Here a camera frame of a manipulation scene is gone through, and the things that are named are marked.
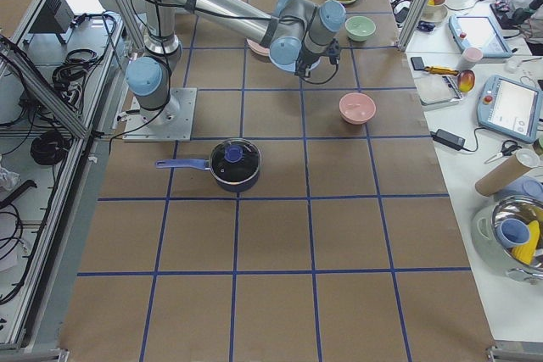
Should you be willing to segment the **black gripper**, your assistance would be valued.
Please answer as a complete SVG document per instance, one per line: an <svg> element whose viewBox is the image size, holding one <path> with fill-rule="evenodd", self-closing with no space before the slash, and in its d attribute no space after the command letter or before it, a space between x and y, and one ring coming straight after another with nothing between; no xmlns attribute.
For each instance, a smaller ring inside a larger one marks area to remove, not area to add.
<svg viewBox="0 0 543 362"><path fill-rule="evenodd" d="M301 50L295 62L295 75L299 78L310 78L314 65L317 65L321 58L320 53L313 53L309 50Z"/></svg>

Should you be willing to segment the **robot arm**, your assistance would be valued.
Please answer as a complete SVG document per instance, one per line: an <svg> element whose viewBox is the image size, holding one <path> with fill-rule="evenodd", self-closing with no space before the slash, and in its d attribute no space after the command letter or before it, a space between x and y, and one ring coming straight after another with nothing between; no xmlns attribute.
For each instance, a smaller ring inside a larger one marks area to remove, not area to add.
<svg viewBox="0 0 543 362"><path fill-rule="evenodd" d="M315 4L309 0L277 0L271 14L242 0L143 0L148 53L168 57L179 53L175 33L178 8L212 21L257 42L269 52L271 62L281 70L309 81L311 71L323 57L339 64L340 46L336 34L345 22L344 6L334 0Z"/></svg>

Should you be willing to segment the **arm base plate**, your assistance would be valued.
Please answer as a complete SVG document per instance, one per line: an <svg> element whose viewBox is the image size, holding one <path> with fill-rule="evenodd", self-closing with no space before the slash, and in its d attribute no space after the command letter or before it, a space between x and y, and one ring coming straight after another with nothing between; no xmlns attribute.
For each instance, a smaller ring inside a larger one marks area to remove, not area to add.
<svg viewBox="0 0 543 362"><path fill-rule="evenodd" d="M197 93L195 87L171 88L171 100L156 119L148 111L141 114L139 103L133 97L131 109L137 112L127 116L122 138L126 142L189 141Z"/></svg>

